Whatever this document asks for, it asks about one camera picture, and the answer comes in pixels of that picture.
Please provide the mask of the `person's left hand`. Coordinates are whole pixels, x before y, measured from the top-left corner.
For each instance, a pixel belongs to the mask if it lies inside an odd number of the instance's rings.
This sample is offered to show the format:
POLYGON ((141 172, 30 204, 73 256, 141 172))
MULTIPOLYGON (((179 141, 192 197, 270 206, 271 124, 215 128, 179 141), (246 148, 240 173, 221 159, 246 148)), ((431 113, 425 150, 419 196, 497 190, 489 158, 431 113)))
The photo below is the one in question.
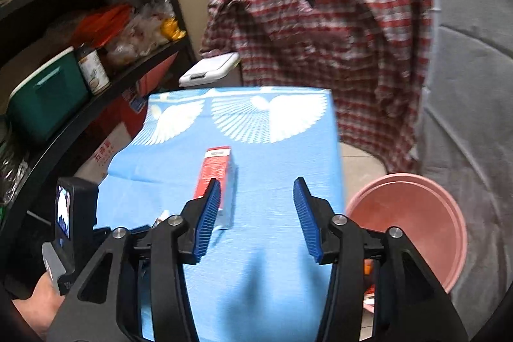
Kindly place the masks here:
POLYGON ((28 299, 13 299, 12 302, 38 337, 46 340, 50 325, 64 300, 65 296, 56 290, 49 273, 45 272, 28 299))

